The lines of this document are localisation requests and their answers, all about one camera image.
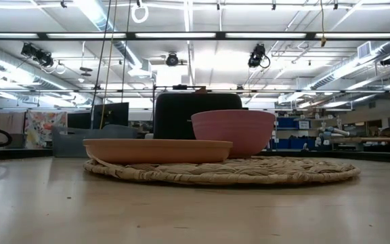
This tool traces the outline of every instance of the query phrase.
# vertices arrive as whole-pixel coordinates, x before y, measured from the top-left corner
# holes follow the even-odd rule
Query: colorful poster
[[[25,134],[27,149],[49,148],[52,142],[52,126],[67,127],[67,112],[26,113]]]

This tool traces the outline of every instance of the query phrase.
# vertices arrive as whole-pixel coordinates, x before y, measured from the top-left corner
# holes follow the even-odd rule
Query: round woven mat
[[[348,163],[290,157],[227,159],[223,163],[114,165],[91,159],[84,168],[122,180],[179,184],[304,184],[346,180],[360,174]]]

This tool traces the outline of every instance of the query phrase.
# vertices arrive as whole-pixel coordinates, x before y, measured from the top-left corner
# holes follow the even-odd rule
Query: ceiling
[[[144,4],[152,4],[149,7],[149,16],[145,22],[136,23],[128,15],[129,1],[111,1],[111,16],[116,15],[115,27],[119,31],[137,32],[166,32],[187,31],[183,3],[187,0],[161,0],[147,1]],[[328,4],[324,9],[324,29],[326,31],[343,32],[385,32],[390,31],[390,0],[339,0],[342,7],[352,8],[361,3],[361,8],[346,10],[339,8],[333,10],[334,1],[326,0]],[[320,3],[317,0],[277,0],[276,10],[272,11],[269,1],[244,1],[221,0],[221,10],[216,8],[217,0],[193,0],[193,21],[189,31],[321,31],[322,13]],[[65,1],[67,8],[58,7],[60,1],[52,0],[17,0],[0,1],[0,32],[89,32],[97,31],[97,28],[86,15],[74,5],[73,1]],[[10,6],[55,5],[55,7],[33,9],[10,9]],[[291,10],[293,7],[313,7],[312,11]],[[62,75],[51,75],[66,81],[77,87],[91,89],[96,82],[99,64],[101,64],[99,84],[107,80],[108,67],[109,83],[121,84],[123,76],[125,83],[134,83],[125,89],[142,89],[152,87],[151,79],[140,79],[127,74],[130,68],[120,65],[121,53],[115,48],[110,52],[111,44],[104,44],[102,62],[98,59],[102,50],[101,41],[88,41],[85,44],[85,58],[83,66],[93,69],[92,76],[80,83],[82,73],[79,70],[82,57],[82,43],[80,41],[32,41],[36,47],[52,53],[55,60],[59,60],[66,67]],[[247,62],[249,54],[257,43],[263,43],[269,51],[268,56],[272,65],[259,70],[249,69]],[[356,48],[364,41],[328,41],[325,47],[320,47],[318,41],[191,41],[193,45],[192,66],[194,83],[206,85],[211,89],[235,89],[237,85],[245,85],[251,89],[296,89],[298,78],[312,78],[326,72],[333,65],[348,59],[356,54]],[[163,57],[169,52],[176,52],[182,60],[187,60],[188,44],[186,41],[128,41],[127,45],[140,58],[145,58],[153,63],[152,70],[165,70],[161,73],[182,73],[188,75],[186,68],[168,68],[163,65]],[[20,55],[22,41],[0,41],[0,50],[23,60]],[[33,66],[39,67],[31,60],[27,60]],[[347,75],[346,79],[355,82],[374,76],[374,65]],[[108,96],[121,96],[120,94],[108,94]],[[127,93],[125,96],[140,96]]]

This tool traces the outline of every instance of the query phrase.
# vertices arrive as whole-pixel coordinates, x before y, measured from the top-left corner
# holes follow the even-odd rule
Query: ceiling duct
[[[332,81],[336,81],[337,79],[340,79],[341,77],[344,77],[346,75],[349,75],[361,68],[364,67],[364,64],[367,64],[369,62],[374,62],[377,60],[383,60],[390,56],[390,41],[384,42],[367,42],[363,44],[362,46],[358,47],[358,49],[362,49],[362,47],[365,46],[366,49],[368,49],[367,55],[360,56],[358,54],[352,55],[350,58],[342,61],[341,63],[334,65],[329,71],[322,73],[321,75],[318,75],[317,77],[314,77],[311,80],[311,83],[305,86],[303,89],[317,89],[323,85],[326,85],[327,83],[330,83]],[[287,94],[279,97],[279,103],[283,102],[290,102],[293,100],[296,100],[297,98],[300,98],[303,96],[304,92],[296,92],[293,94]]]
[[[106,31],[107,33],[118,31],[113,27],[110,20],[108,20],[108,24],[106,24],[108,17],[105,12],[105,6],[100,0],[74,0],[74,2],[99,31]],[[124,41],[112,41],[112,44],[126,59],[131,68],[142,68],[142,60],[138,58],[129,47],[126,47],[126,43]]]
[[[26,82],[26,80],[34,81],[40,84],[35,86],[35,89],[52,88],[52,89],[79,89],[79,87],[70,84],[67,81],[59,79],[53,75],[44,73],[39,68],[34,67],[22,60],[19,60],[0,50],[0,71],[11,73],[16,76],[16,81]],[[83,94],[86,99],[92,99],[91,94]]]

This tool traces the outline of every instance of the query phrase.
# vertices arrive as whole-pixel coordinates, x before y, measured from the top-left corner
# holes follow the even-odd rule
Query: gray bin
[[[84,139],[135,139],[137,130],[124,125],[106,125],[103,129],[52,127],[54,157],[87,158]]]

